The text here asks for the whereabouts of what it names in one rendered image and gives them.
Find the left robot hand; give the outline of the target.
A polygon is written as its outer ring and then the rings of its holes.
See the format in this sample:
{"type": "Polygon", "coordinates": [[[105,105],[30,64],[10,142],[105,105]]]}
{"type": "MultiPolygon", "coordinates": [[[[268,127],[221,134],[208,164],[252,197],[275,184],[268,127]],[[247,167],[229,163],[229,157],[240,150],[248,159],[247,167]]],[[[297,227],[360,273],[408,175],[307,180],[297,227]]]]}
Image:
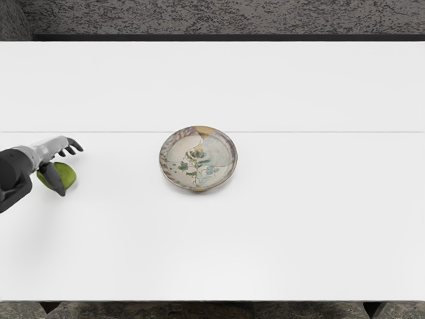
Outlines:
{"type": "Polygon", "coordinates": [[[51,160],[56,154],[59,154],[61,157],[65,157],[66,154],[64,153],[64,150],[71,155],[76,154],[74,149],[79,152],[83,152],[83,147],[72,138],[58,136],[36,144],[35,146],[31,146],[31,149],[35,153],[35,168],[40,171],[41,175],[52,189],[60,196],[64,197],[66,195],[66,190],[63,187],[60,174],[52,164],[51,160]]]}

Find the patterned ceramic plate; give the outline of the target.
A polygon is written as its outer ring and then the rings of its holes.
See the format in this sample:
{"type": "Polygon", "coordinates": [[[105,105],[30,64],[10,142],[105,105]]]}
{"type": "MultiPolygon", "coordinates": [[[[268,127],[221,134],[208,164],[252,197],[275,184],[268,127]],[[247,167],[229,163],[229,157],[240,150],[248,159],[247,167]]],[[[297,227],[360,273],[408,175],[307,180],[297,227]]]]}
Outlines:
{"type": "Polygon", "coordinates": [[[209,126],[189,126],[171,134],[161,146],[159,165],[174,185],[206,191],[222,185],[236,169],[234,142],[209,126]]]}

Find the green fruit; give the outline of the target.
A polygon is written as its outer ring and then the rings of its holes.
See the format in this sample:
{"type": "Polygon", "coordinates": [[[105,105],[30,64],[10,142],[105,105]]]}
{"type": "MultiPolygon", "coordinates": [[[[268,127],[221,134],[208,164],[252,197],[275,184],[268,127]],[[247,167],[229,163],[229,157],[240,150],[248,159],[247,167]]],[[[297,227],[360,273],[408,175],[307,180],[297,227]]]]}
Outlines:
{"type": "Polygon", "coordinates": [[[61,162],[42,163],[37,169],[37,177],[47,188],[63,197],[66,190],[76,181],[75,171],[61,162]]]}

